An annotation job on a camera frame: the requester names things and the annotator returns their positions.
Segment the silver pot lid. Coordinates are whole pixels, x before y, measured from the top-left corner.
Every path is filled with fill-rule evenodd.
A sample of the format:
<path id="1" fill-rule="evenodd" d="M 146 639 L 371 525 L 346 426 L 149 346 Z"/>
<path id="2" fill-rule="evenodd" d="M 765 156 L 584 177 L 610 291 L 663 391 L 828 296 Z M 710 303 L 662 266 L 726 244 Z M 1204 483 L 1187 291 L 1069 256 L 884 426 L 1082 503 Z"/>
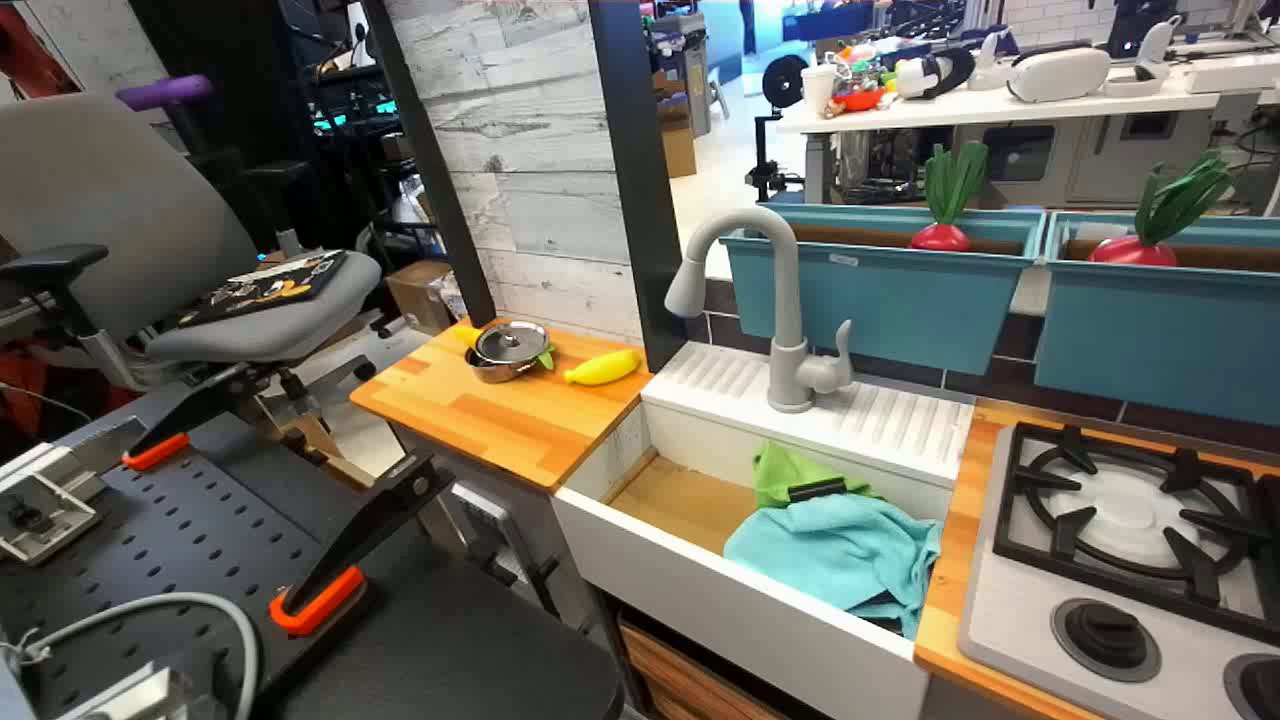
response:
<path id="1" fill-rule="evenodd" d="M 550 350 L 550 330 L 542 324 L 494 324 L 474 350 L 494 367 L 534 365 Z"/>

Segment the wooden counter top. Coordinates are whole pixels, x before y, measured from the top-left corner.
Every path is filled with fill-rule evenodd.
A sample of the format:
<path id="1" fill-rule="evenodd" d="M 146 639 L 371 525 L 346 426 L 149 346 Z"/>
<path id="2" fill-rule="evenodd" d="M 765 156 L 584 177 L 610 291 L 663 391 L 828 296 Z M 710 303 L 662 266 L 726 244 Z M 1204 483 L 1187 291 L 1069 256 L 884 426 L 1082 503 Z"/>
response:
<path id="1" fill-rule="evenodd" d="M 405 426 L 414 440 L 556 490 L 633 411 L 647 367 L 612 385 L 569 385 L 569 367 L 616 350 L 616 341 L 563 327 L 553 327 L 550 341 L 556 346 L 553 373 L 490 385 L 464 358 L 469 330 L 448 327 L 364 379 L 351 403 Z"/>

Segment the grey kitchen faucet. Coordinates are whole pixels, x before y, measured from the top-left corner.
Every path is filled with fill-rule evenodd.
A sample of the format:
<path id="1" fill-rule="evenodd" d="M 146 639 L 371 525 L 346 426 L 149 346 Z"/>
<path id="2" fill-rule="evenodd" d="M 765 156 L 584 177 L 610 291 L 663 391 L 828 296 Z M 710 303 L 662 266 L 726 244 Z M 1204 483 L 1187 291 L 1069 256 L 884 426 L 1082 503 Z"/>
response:
<path id="1" fill-rule="evenodd" d="M 697 229 L 685 244 L 676 277 L 669 280 L 663 307 L 682 321 L 706 313 L 706 258 L 730 231 L 752 231 L 771 247 L 771 343 L 770 343 L 770 403 L 776 411 L 807 411 L 819 397 L 843 391 L 851 385 L 848 341 L 851 324 L 835 327 L 835 350 L 811 355 L 806 334 L 806 296 L 802 296 L 802 239 L 794 225 L 765 206 L 734 206 Z"/>

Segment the green cloth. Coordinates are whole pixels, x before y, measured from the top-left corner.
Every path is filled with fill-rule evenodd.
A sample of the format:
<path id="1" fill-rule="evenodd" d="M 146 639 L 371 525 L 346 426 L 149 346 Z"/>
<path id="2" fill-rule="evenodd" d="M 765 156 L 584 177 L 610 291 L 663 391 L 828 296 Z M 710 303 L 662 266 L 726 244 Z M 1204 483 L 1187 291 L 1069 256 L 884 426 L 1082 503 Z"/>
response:
<path id="1" fill-rule="evenodd" d="M 789 507 L 817 495 L 851 495 L 863 490 L 863 479 L 824 464 L 807 450 L 765 442 L 752 455 L 752 489 L 760 507 Z"/>

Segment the yellow toy corn cob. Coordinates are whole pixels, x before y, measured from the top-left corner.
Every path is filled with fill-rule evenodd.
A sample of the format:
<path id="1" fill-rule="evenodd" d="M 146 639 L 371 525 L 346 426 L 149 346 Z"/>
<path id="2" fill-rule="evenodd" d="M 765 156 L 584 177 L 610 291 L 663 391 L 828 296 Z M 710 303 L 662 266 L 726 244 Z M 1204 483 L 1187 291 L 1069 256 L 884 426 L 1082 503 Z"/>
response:
<path id="1" fill-rule="evenodd" d="M 453 327 L 453 334 L 460 341 L 460 346 L 464 346 L 464 350 L 474 350 L 474 346 L 478 346 L 482 327 L 474 327 L 474 324 L 457 324 L 457 327 Z"/>

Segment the cardboard box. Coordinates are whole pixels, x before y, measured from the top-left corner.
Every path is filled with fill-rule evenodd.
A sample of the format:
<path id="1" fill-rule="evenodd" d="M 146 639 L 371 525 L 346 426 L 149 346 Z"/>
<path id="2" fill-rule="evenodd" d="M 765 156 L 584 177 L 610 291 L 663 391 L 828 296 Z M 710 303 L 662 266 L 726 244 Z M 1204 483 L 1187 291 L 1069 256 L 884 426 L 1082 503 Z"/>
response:
<path id="1" fill-rule="evenodd" d="M 448 258 L 418 258 L 384 277 L 401 317 L 420 330 L 443 330 L 464 317 Z"/>

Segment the left teal planter box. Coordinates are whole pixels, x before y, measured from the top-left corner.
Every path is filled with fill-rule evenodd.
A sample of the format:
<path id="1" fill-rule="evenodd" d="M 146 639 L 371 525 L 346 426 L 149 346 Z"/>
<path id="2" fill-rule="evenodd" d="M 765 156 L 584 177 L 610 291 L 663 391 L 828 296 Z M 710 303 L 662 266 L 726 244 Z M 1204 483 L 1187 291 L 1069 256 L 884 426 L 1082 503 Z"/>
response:
<path id="1" fill-rule="evenodd" d="M 776 200 L 802 239 L 806 334 L 832 350 L 981 376 L 1014 307 L 1018 280 L 1041 258 L 1046 206 L 970 206 L 963 252 L 924 252 L 922 202 Z"/>

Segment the teal planter box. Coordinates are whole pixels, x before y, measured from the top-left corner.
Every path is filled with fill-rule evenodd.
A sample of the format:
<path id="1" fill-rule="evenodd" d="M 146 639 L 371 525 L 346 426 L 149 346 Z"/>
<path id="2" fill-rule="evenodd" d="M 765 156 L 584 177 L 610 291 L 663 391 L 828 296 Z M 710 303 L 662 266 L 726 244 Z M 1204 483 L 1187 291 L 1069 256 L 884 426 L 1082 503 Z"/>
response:
<path id="1" fill-rule="evenodd" d="M 1041 258 L 1046 206 L 970 206 L 963 252 L 924 252 L 922 202 L 776 200 L 802 239 L 806 334 L 832 350 L 981 376 L 1014 307 L 1018 280 Z"/>
<path id="2" fill-rule="evenodd" d="M 1057 212 L 1037 385 L 1280 422 L 1280 221 L 1207 214 L 1170 239 L 1173 266 L 1097 264 L 1129 212 Z"/>

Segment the teal cloth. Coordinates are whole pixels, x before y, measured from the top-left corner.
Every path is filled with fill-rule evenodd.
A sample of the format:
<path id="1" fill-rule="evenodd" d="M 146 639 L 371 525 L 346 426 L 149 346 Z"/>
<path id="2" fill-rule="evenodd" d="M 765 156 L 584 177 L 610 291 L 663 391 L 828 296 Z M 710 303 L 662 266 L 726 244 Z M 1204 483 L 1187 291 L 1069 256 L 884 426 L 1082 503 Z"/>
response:
<path id="1" fill-rule="evenodd" d="M 726 555 L 848 614 L 915 635 L 941 525 L 882 495 L 817 495 L 758 507 Z"/>

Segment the left toy radish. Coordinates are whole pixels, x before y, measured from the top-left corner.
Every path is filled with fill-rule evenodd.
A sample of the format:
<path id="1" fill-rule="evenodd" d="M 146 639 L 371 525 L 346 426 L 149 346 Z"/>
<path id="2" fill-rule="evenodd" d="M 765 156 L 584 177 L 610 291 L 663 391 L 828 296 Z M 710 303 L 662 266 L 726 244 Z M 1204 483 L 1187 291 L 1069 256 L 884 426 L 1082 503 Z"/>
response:
<path id="1" fill-rule="evenodd" d="M 928 225 L 911 231 L 911 244 L 928 252 L 970 252 L 973 239 L 963 237 L 961 214 L 985 192 L 985 183 L 987 183 L 985 141 L 933 148 L 933 156 L 924 161 Z"/>

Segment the toy radish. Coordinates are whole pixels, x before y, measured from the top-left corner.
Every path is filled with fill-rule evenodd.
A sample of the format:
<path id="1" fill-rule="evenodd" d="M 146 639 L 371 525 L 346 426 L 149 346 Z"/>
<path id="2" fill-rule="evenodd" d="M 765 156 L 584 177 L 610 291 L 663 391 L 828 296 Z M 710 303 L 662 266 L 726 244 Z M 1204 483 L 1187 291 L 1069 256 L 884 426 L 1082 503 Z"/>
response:
<path id="1" fill-rule="evenodd" d="M 1173 266 L 1178 252 L 1170 247 L 1170 239 L 1187 225 L 1197 225 L 1230 192 L 1233 192 L 1233 167 L 1219 152 L 1200 156 L 1186 170 L 1151 170 L 1141 192 L 1134 229 L 1121 237 L 1105 237 L 1090 252 L 1090 258 Z"/>
<path id="2" fill-rule="evenodd" d="M 911 244 L 928 252 L 970 252 L 973 239 L 963 237 L 961 214 L 985 192 L 985 183 L 987 183 L 985 141 L 933 148 L 933 156 L 924 161 L 928 225 L 911 231 Z"/>

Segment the orange black clamp front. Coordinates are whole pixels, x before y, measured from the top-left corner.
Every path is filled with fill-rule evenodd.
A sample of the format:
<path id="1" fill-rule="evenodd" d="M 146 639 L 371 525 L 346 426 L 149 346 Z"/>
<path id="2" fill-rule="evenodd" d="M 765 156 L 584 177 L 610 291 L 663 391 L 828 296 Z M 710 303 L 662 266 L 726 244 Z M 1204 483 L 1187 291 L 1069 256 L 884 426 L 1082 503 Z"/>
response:
<path id="1" fill-rule="evenodd" d="M 427 455 L 396 461 L 315 562 L 269 600 L 269 623 L 287 639 L 308 639 L 330 626 L 370 587 L 362 558 L 418 518 L 440 489 L 443 472 Z"/>

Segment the orange black clamp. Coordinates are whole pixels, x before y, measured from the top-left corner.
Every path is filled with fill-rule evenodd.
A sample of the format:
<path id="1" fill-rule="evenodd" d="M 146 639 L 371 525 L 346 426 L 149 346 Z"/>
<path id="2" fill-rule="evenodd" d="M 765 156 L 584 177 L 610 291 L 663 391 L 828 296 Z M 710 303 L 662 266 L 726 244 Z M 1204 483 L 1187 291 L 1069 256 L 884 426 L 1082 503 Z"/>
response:
<path id="1" fill-rule="evenodd" d="M 287 639 L 308 639 L 330 626 L 370 587 L 362 558 L 418 518 L 440 489 L 443 472 L 427 455 L 396 461 L 315 562 L 269 600 L 269 623 Z"/>
<path id="2" fill-rule="evenodd" d="M 156 467 L 171 449 L 187 442 L 187 430 L 203 418 L 233 411 L 261 385 L 261 373 L 250 365 L 233 365 L 201 385 L 192 385 L 171 407 L 164 407 L 140 440 L 121 450 L 121 464 L 131 472 Z"/>

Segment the orange black clamp rear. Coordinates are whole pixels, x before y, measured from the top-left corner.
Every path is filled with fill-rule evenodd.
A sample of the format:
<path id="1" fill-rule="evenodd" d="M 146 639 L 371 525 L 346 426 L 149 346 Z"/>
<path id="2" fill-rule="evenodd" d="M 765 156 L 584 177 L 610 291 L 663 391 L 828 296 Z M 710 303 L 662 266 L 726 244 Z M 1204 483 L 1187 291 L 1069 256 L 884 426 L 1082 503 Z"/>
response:
<path id="1" fill-rule="evenodd" d="M 164 407 L 140 440 L 121 450 L 121 464 L 131 472 L 156 467 L 171 449 L 187 442 L 187 430 L 203 418 L 233 411 L 261 385 L 261 373 L 250 365 L 233 365 L 201 385 L 192 385 L 171 407 Z"/>

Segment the toy gas stove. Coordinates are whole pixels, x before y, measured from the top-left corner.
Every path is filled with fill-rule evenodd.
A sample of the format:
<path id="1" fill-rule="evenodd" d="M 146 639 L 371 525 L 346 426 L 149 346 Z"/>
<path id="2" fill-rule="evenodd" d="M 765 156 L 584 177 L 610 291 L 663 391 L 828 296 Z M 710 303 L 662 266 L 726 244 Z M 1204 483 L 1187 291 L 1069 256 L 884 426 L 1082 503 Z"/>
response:
<path id="1" fill-rule="evenodd" d="M 1009 426 L 961 648 L 1110 720 L 1280 720 L 1280 479 Z"/>

